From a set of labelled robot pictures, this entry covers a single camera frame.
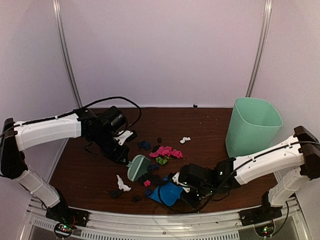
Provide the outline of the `blue plastic dustpan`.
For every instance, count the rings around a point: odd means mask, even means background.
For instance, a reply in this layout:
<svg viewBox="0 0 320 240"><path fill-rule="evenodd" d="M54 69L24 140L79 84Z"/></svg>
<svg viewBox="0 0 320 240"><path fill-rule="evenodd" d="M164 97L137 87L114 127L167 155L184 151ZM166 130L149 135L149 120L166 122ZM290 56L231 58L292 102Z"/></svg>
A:
<svg viewBox="0 0 320 240"><path fill-rule="evenodd" d="M167 176L163 180L167 183L160 188L160 198L166 206L173 207L177 200L181 198L181 193L184 190L181 186L169 182Z"/></svg>

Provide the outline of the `mint green hand brush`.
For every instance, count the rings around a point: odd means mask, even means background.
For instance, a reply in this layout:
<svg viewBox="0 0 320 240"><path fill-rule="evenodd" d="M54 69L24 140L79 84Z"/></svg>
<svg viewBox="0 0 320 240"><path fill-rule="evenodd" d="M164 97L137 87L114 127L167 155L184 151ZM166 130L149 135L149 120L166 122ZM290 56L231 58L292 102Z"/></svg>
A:
<svg viewBox="0 0 320 240"><path fill-rule="evenodd" d="M151 160L142 154L136 155L132 161L129 161L127 167L127 178L131 182L136 182L138 179L148 172L148 167Z"/></svg>

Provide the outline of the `large black paper scrap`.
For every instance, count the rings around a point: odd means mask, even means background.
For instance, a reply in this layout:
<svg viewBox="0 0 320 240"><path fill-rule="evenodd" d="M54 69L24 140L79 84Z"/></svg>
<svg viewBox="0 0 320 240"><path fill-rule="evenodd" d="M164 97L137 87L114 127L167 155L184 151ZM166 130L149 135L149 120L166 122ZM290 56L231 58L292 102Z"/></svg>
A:
<svg viewBox="0 0 320 240"><path fill-rule="evenodd" d="M146 181L150 181L152 184L156 186L160 186L163 183L161 177L157 174L144 174L138 179L138 183L143 186Z"/></svg>

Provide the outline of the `small pink paper scrap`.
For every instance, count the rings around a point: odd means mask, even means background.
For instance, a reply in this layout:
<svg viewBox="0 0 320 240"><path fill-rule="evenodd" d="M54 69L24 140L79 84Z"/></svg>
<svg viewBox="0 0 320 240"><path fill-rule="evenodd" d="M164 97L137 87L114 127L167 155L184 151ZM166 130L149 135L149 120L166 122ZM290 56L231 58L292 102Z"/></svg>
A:
<svg viewBox="0 0 320 240"><path fill-rule="evenodd" d="M145 187L148 187L148 186L151 185L151 181L150 180L146 180L143 184L144 184Z"/></svg>

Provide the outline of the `dark blue scrap front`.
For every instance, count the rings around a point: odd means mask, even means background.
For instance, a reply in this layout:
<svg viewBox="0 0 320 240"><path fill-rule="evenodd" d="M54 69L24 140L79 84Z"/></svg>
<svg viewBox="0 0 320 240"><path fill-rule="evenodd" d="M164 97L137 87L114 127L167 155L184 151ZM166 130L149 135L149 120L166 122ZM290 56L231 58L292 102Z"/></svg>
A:
<svg viewBox="0 0 320 240"><path fill-rule="evenodd" d="M149 197L151 194L153 193L153 190L151 190L151 189L146 189L145 191L144 191L144 196L145 197Z"/></svg>

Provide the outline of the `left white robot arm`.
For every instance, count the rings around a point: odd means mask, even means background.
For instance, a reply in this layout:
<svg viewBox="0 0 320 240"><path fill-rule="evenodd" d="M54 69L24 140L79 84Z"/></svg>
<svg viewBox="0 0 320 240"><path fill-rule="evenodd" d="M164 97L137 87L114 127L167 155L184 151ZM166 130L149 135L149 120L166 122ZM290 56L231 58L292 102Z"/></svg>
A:
<svg viewBox="0 0 320 240"><path fill-rule="evenodd" d="M63 195L37 175L25 162L28 148L61 139L85 138L95 143L112 162L129 164L129 148L119 138L117 130L127 119L116 107L96 115L90 109L75 109L69 113L43 119L14 122L5 120L0 141L1 176L15 180L39 198L61 222L72 218L72 211Z"/></svg>

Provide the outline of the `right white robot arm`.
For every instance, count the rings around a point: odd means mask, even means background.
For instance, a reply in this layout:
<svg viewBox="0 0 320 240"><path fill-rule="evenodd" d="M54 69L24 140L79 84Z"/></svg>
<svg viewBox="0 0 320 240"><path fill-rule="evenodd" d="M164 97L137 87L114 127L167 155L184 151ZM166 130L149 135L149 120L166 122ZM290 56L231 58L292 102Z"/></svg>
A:
<svg viewBox="0 0 320 240"><path fill-rule="evenodd" d="M184 188L196 208L200 201L225 194L262 176L289 168L289 173L266 193L266 202L256 210L259 220L268 220L276 208L307 181L320 177L320 142L304 126L281 143L246 156L220 161L214 169L194 163L184 165L173 181Z"/></svg>

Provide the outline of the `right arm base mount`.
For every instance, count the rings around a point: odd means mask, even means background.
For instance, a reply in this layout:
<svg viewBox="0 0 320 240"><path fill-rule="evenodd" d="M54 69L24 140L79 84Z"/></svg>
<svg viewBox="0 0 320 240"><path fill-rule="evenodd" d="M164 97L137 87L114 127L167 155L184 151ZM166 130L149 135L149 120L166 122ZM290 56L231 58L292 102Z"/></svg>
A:
<svg viewBox="0 0 320 240"><path fill-rule="evenodd" d="M243 227L253 225L255 233L261 238L269 238L275 233L274 219L282 216L282 207L271 206L268 196L263 196L261 206L239 212Z"/></svg>

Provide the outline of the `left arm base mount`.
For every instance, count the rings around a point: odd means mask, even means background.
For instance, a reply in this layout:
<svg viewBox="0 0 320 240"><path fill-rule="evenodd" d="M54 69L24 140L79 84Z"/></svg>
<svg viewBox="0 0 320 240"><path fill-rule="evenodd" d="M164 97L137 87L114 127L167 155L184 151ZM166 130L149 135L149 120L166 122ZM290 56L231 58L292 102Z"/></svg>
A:
<svg viewBox="0 0 320 240"><path fill-rule="evenodd" d="M69 207L65 197L56 189L60 202L53 206L48 207L44 203L41 207L46 210L46 218L55 220L57 224L53 228L53 233L59 239L69 238L77 227L86 227L89 217L89 212Z"/></svg>

